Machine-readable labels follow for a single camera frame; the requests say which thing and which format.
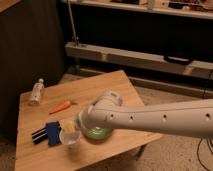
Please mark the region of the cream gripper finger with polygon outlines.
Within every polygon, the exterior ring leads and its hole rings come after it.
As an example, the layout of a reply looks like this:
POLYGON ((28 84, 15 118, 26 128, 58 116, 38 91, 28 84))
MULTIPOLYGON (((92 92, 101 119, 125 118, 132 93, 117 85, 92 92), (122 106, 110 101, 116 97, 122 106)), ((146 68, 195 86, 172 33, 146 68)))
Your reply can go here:
POLYGON ((63 131, 65 133, 73 133, 75 131, 75 123, 74 122, 68 122, 64 125, 63 131))

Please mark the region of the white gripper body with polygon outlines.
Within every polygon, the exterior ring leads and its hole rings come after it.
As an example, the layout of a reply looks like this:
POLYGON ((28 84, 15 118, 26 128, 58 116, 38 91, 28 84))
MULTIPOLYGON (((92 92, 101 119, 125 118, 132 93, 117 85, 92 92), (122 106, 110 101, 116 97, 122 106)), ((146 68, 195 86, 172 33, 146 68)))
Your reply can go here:
POLYGON ((84 110, 80 111, 75 118, 75 124, 76 127, 81 131, 91 129, 92 125, 88 119, 88 112, 84 110))

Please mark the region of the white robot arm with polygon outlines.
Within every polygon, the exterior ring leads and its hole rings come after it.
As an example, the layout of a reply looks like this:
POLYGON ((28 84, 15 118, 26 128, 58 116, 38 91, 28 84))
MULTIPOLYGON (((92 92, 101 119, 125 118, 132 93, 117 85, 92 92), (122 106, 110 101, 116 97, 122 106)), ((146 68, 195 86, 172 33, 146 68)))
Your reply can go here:
POLYGON ((115 91, 107 91, 77 114, 85 132, 95 127, 128 129, 213 139, 213 99, 128 107, 115 91))

